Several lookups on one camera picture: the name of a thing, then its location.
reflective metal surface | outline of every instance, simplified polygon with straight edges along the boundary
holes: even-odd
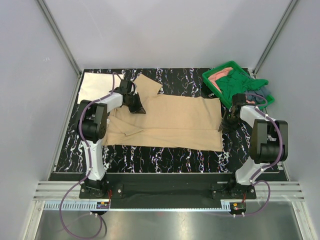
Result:
[[[261,204],[248,203],[248,212]],[[66,224],[84,212],[64,211]],[[226,217],[227,213],[209,212],[116,212],[102,217],[107,226],[96,239],[103,240],[301,240],[292,205],[270,202],[266,209],[251,217]],[[69,229],[82,237],[94,235],[100,221],[86,216]],[[58,211],[43,211],[36,240],[70,240],[62,229]]]

folded cloth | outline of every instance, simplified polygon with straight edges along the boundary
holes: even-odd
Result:
[[[221,90],[219,88],[219,86],[217,85],[216,81],[222,77],[225,77],[228,75],[228,73],[233,70],[232,67],[226,67],[224,69],[222,69],[221,71],[217,71],[216,73],[212,74],[208,79],[210,80],[210,82],[215,86],[216,89],[219,90],[219,92],[221,93]]]
[[[119,87],[120,81],[120,78],[117,75],[115,75],[114,88]],[[93,101],[104,97],[112,90],[112,85],[112,74],[85,72],[78,94],[77,103],[80,104],[82,100]]]
[[[257,89],[257,90],[245,91],[245,93],[246,94],[257,94],[257,95],[260,95],[264,98],[266,98],[268,95],[271,94],[271,92],[265,86],[262,86],[262,87],[260,87],[260,89]],[[262,98],[252,96],[252,95],[247,95],[246,99],[250,100],[250,101],[254,101],[257,104],[264,104],[265,103],[265,101]]]
[[[132,114],[127,106],[111,111],[102,145],[222,151],[218,98],[158,94],[162,85],[142,74],[134,83],[146,114]]]
[[[230,104],[232,103],[233,95],[243,94],[250,90],[258,90],[268,83],[266,79],[254,79],[234,69],[231,70],[227,76],[223,76],[216,81],[224,98],[230,102]]]

marble tabletop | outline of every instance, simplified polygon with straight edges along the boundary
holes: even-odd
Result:
[[[203,83],[202,74],[211,68],[85,69],[84,72],[124,74],[135,80],[139,74],[162,84],[159,94],[215,98]],[[56,164],[57,173],[86,170],[84,150],[73,130],[79,105],[73,105],[63,146]],[[221,105],[222,114],[226,108]],[[109,173],[227,173],[240,168],[249,157],[251,127],[242,122],[238,129],[223,134],[223,151],[203,151],[181,147],[113,145],[102,148],[104,168]]]

white wall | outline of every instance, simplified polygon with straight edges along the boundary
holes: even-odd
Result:
[[[0,239],[18,240],[77,77],[35,0],[0,1]]]
[[[320,236],[320,1],[299,1],[258,72],[269,80],[276,102],[270,114],[289,125],[287,166],[301,183]]]
[[[289,0],[46,0],[80,68],[253,68]]]

beige cloth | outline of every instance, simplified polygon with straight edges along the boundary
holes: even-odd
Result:
[[[161,84],[140,75],[134,83],[146,114],[114,109],[102,145],[188,148],[222,151],[218,98],[158,94]]]
[[[114,88],[119,87],[120,78],[114,75]],[[83,81],[78,95],[78,104],[82,100],[93,101],[104,97],[112,90],[113,77],[112,74],[85,72]]]

